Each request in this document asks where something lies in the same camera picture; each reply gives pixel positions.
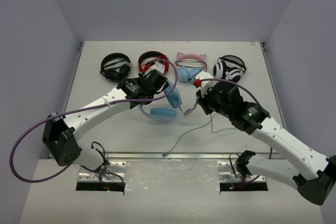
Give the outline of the large light blue headphones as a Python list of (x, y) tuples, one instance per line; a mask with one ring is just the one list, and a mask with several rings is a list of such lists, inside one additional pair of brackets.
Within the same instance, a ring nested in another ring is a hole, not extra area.
[(144, 110), (143, 105), (139, 106), (141, 113), (147, 118), (157, 122), (172, 122), (177, 116), (177, 110), (182, 105), (182, 98), (177, 87), (165, 97), (168, 105), (165, 107), (153, 107), (149, 112)]

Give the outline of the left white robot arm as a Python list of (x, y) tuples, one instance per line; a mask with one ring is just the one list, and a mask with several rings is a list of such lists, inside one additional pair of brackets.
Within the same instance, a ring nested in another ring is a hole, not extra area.
[(74, 113), (49, 115), (43, 143), (60, 167), (77, 164), (92, 171), (103, 172), (108, 167), (105, 155), (80, 144), (80, 139), (112, 116), (140, 104), (149, 104), (167, 86), (167, 77), (158, 70), (126, 79), (101, 98)]

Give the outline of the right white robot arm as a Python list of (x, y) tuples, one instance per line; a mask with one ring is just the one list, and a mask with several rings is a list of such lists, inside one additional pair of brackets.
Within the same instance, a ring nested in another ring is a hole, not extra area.
[(244, 101), (243, 88), (220, 79), (198, 78), (196, 102), (204, 113), (216, 112), (236, 129), (262, 141), (282, 159), (264, 158), (244, 151), (236, 159), (236, 171), (247, 178), (265, 176), (294, 188), (304, 199), (321, 206), (335, 185), (335, 156), (327, 157), (284, 129), (257, 101)]

